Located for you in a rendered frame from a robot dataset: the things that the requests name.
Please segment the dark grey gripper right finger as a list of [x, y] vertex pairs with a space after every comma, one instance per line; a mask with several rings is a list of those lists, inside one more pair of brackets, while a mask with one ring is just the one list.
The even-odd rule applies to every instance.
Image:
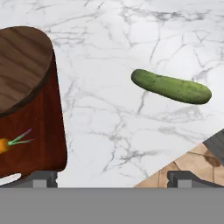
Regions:
[[168, 171], [168, 187], [172, 188], [201, 188], [201, 187], [216, 187], [223, 188], [223, 185], [218, 185], [201, 178], [198, 178], [190, 171]]

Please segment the white rounded object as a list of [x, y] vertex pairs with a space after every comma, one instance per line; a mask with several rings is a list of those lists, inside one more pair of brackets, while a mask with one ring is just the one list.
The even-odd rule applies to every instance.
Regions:
[[17, 181], [20, 178], [21, 178], [20, 173], [14, 173], [14, 174], [11, 174], [9, 176], [2, 177], [2, 178], [0, 178], [0, 186], [12, 183], [14, 181]]

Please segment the brown wooden round dish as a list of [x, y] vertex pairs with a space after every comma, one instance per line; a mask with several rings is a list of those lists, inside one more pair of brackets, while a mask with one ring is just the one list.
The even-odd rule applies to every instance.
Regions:
[[30, 26], [0, 29], [0, 117], [31, 102], [42, 90], [53, 66], [53, 44]]

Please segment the orange carrot with green stem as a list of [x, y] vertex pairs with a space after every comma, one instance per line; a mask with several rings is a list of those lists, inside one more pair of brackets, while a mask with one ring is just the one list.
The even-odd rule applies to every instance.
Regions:
[[8, 140], [7, 138], [0, 138], [0, 154], [3, 154], [10, 150], [10, 147], [17, 144], [28, 144], [32, 140], [23, 140], [23, 137], [25, 137], [28, 133], [30, 133], [32, 130], [28, 129], [25, 133], [21, 134], [20, 136], [17, 136], [13, 140]]

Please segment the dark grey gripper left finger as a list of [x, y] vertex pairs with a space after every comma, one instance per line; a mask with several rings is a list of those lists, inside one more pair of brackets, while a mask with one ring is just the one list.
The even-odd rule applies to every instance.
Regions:
[[3, 185], [3, 188], [57, 188], [56, 171], [35, 171], [26, 178]]

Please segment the green cucumber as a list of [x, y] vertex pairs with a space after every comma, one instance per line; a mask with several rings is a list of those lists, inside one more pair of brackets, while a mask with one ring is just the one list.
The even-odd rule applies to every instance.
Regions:
[[136, 69], [131, 80], [144, 90], [162, 95], [174, 101], [189, 104], [205, 104], [212, 97], [211, 90], [197, 82], [163, 76], [143, 69]]

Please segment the dark red wooden tray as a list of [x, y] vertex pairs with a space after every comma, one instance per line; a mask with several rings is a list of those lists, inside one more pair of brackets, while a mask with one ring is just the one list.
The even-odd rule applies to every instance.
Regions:
[[52, 70], [38, 95], [19, 110], [0, 117], [0, 138], [13, 140], [28, 129], [30, 143], [10, 147], [0, 154], [0, 178], [14, 173], [62, 171], [67, 165], [67, 146], [60, 103], [55, 56]]

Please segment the dark grey slatted panel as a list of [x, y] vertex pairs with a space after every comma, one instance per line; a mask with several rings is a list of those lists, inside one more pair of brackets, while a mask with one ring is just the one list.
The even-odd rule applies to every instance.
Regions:
[[224, 165], [224, 129], [210, 136], [203, 144]]

